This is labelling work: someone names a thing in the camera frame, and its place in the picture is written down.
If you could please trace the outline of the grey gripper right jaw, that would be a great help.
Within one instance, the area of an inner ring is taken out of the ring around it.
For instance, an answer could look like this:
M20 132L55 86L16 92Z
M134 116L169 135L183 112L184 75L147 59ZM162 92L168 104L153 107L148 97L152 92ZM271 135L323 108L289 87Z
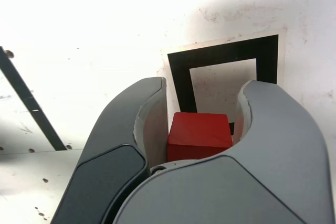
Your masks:
M276 84L251 81L238 97L240 141L151 176L115 223L329 223L329 158L315 120Z

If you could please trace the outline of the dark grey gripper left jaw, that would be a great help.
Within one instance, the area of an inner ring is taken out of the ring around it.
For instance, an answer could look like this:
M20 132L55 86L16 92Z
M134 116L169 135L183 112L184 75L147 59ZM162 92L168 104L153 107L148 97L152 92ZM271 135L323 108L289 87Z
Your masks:
M101 112L52 223L111 223L127 196L166 162L166 80L142 79Z

